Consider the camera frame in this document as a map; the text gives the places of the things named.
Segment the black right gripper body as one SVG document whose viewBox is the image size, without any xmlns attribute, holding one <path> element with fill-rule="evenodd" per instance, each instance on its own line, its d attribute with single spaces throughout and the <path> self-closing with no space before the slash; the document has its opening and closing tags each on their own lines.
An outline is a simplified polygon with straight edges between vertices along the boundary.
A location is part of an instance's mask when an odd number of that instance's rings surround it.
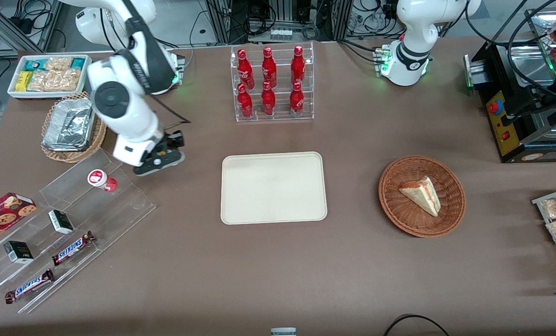
<svg viewBox="0 0 556 336">
<path fill-rule="evenodd" d="M 155 147 L 155 158 L 177 157 L 181 154 L 180 149 L 184 146 L 182 131 L 172 134 L 165 133 L 164 137 Z"/>
</svg>

